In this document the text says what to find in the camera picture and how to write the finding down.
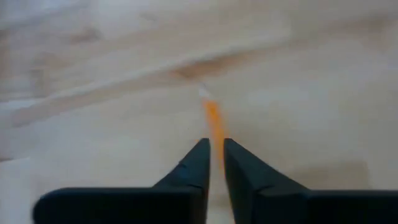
wooden surface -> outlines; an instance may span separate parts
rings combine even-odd
[[[394,2],[188,2],[2,20],[2,224],[60,187],[154,184],[208,136],[199,81],[232,138],[307,187],[398,188]],[[231,223],[217,169],[211,186],[208,223]]]

